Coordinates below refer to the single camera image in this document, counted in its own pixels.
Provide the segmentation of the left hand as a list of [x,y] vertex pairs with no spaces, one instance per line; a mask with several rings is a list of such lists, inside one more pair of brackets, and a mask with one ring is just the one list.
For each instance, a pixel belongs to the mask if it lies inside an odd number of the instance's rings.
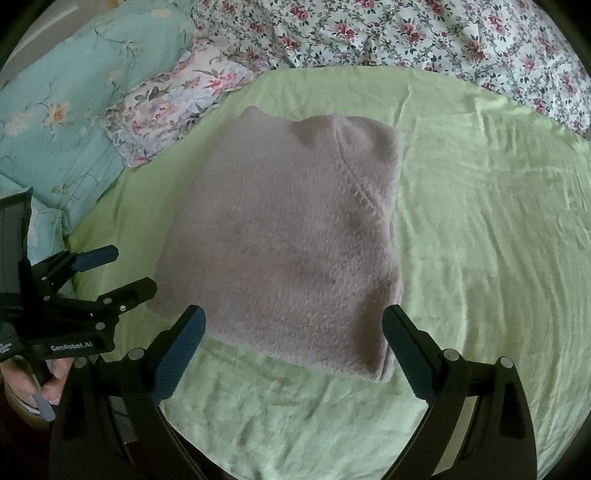
[[53,359],[50,380],[37,386],[25,361],[12,358],[1,363],[1,379],[8,404],[28,426],[35,429],[48,427],[34,395],[39,393],[52,407],[58,406],[72,364],[72,358]]

